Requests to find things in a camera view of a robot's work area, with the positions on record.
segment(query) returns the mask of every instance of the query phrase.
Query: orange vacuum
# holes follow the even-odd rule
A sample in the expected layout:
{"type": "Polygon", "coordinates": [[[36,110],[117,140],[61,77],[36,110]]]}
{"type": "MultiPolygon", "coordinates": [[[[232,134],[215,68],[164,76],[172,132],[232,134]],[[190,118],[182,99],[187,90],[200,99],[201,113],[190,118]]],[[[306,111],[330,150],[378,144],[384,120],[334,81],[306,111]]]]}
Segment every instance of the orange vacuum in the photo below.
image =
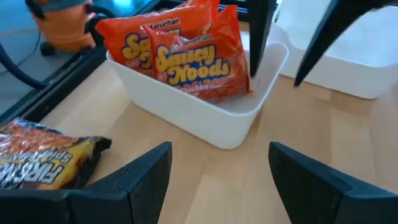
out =
{"type": "Polygon", "coordinates": [[[56,51],[79,52],[95,46],[88,26],[93,13],[113,14],[88,0],[25,0],[37,26],[46,38],[40,46],[43,56],[56,51]]]}

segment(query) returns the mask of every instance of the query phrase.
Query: wooden surface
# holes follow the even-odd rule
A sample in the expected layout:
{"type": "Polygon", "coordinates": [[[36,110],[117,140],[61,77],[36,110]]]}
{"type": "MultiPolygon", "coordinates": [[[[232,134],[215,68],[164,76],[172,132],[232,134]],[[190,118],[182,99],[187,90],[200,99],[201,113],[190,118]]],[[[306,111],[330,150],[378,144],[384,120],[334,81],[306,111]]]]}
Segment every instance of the wooden surface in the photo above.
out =
{"type": "Polygon", "coordinates": [[[91,181],[172,141],[172,176],[159,223],[290,223],[267,160],[270,141],[398,192],[398,86],[376,101],[306,83],[292,86],[292,79],[279,77],[246,140],[233,151],[138,108],[107,62],[43,123],[73,136],[113,140],[91,181]]]}

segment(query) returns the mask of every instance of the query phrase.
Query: food package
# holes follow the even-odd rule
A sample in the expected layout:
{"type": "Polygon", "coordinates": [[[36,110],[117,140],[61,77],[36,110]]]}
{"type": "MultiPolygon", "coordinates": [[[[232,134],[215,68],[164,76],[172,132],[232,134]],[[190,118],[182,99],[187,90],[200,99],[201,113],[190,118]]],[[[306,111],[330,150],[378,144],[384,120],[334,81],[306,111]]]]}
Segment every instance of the food package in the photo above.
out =
{"type": "Polygon", "coordinates": [[[193,39],[144,26],[151,41],[153,77],[211,103],[249,93],[237,8],[227,6],[207,34],[193,39]]]}
{"type": "Polygon", "coordinates": [[[212,14],[218,10],[216,3],[214,0],[194,0],[187,6],[162,12],[105,19],[95,28],[104,36],[104,44],[115,62],[151,76],[150,42],[141,26],[193,38],[210,28],[215,17],[212,14]]]}
{"type": "Polygon", "coordinates": [[[78,189],[111,140],[73,138],[15,119],[0,126],[0,189],[78,189]]]}

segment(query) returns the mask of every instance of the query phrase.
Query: ramen package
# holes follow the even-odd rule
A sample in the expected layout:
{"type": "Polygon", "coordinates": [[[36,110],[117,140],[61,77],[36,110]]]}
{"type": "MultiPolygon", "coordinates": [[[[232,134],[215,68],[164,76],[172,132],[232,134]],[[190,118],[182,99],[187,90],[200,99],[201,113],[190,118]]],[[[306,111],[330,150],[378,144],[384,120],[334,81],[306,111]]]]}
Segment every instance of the ramen package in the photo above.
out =
{"type": "Polygon", "coordinates": [[[249,92],[237,6],[227,6],[205,35],[186,39],[143,27],[152,43],[154,78],[211,103],[249,92]]]}
{"type": "Polygon", "coordinates": [[[0,126],[0,189],[81,188],[110,145],[102,137],[68,137],[15,119],[0,126]]]}
{"type": "Polygon", "coordinates": [[[218,2],[214,0],[194,0],[185,4],[162,12],[105,19],[95,28],[105,38],[104,44],[114,61],[151,76],[150,40],[141,26],[193,38],[207,32],[216,17],[218,2]]]}

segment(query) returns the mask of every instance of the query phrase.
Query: white plastic bin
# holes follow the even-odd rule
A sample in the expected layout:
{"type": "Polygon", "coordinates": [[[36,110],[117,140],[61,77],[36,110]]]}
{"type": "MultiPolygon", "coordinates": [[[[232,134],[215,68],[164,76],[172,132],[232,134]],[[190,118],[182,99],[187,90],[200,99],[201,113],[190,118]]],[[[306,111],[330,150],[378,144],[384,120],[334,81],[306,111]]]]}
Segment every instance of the white plastic bin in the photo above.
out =
{"type": "Polygon", "coordinates": [[[246,137],[289,54],[287,48],[279,43],[282,36],[280,29],[272,28],[257,75],[251,80],[254,94],[218,105],[120,65],[111,59],[109,53],[107,58],[136,105],[220,149],[233,149],[246,137]]]}
{"type": "MultiPolygon", "coordinates": [[[[330,0],[283,0],[274,14],[286,31],[290,57],[281,74],[295,77],[300,61],[330,0]]],[[[398,81],[398,7],[359,18],[305,79],[316,85],[373,99],[398,81]]]]}

